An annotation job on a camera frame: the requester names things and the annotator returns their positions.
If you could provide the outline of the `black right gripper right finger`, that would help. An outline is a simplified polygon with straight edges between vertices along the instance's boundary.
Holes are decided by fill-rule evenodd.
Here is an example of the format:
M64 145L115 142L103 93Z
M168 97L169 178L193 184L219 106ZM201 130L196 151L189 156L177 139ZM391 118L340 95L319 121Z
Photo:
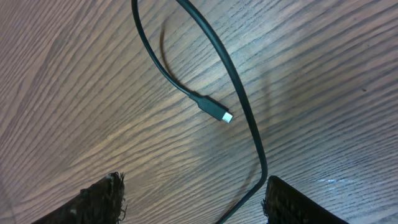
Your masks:
M269 177L262 209L268 224L347 224L275 175Z

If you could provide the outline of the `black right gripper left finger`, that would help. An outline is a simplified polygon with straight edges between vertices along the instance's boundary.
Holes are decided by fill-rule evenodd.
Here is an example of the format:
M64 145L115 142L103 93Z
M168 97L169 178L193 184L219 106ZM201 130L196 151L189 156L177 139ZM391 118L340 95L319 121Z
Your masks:
M33 224L117 224L126 217L124 201L124 173L109 173Z

